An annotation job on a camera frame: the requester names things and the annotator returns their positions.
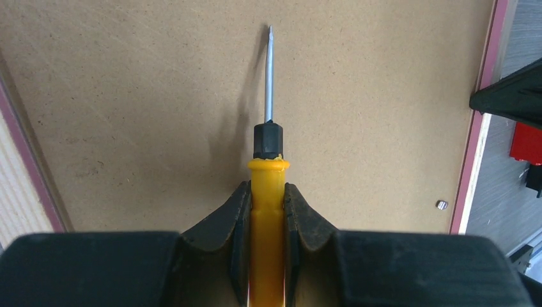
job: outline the black connector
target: black connector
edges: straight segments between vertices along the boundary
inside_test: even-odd
[[[254,154],[253,158],[275,159],[284,157],[283,128],[269,121],[254,126]]]

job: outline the gray surface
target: gray surface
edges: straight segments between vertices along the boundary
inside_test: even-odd
[[[520,0],[502,77],[542,57],[542,1]],[[493,116],[467,234],[491,238],[505,253],[542,227],[542,200],[525,188],[528,164],[510,158],[515,122]]]

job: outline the screwdriver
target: screwdriver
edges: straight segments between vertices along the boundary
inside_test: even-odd
[[[269,27],[265,64],[265,117],[254,126],[251,170],[251,307],[284,304],[284,184],[283,128],[273,122],[273,28]]]

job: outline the metal shaft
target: metal shaft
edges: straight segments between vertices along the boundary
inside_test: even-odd
[[[265,61],[265,120],[273,120],[273,26],[269,26],[267,59]]]

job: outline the red object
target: red object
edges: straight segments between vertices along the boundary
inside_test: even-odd
[[[510,157],[542,165],[542,130],[524,123],[516,124]]]

